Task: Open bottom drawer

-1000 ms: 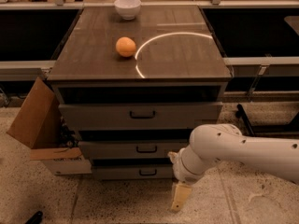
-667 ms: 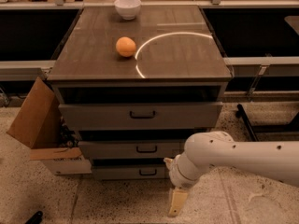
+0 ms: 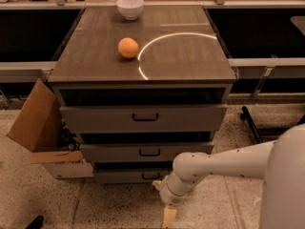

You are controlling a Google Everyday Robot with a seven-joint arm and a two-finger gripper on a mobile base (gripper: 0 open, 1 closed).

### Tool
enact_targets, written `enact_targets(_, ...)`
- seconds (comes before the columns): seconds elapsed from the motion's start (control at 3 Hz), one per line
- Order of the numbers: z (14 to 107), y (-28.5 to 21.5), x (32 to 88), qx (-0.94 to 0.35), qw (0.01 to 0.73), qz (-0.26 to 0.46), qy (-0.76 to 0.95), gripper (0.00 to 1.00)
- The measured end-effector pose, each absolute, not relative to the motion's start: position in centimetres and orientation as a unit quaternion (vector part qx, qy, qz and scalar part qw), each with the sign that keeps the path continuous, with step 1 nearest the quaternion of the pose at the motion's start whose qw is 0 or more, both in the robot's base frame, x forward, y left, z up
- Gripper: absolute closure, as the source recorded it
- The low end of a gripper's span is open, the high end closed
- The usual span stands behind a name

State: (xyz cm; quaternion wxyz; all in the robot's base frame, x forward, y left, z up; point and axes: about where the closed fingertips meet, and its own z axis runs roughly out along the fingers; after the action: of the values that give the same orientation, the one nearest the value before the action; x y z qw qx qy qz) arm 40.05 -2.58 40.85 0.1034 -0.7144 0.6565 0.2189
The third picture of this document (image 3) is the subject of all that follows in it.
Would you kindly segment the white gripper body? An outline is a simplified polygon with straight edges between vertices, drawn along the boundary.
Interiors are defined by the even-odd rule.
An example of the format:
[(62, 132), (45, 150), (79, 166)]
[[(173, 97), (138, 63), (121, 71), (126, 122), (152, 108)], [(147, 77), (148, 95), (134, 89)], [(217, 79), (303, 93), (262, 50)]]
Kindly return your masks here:
[(193, 183), (171, 172), (161, 181), (159, 195), (168, 206), (176, 206), (192, 190)]

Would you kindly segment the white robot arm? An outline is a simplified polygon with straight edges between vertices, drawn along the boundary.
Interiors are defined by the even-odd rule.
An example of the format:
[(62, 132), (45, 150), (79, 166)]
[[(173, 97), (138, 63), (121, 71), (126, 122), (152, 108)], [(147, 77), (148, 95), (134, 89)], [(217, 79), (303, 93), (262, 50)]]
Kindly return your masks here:
[(165, 204), (164, 228), (173, 225), (176, 205), (208, 175), (262, 178), (259, 229), (305, 229), (305, 124), (275, 141), (213, 155), (178, 155), (172, 172), (153, 183)]

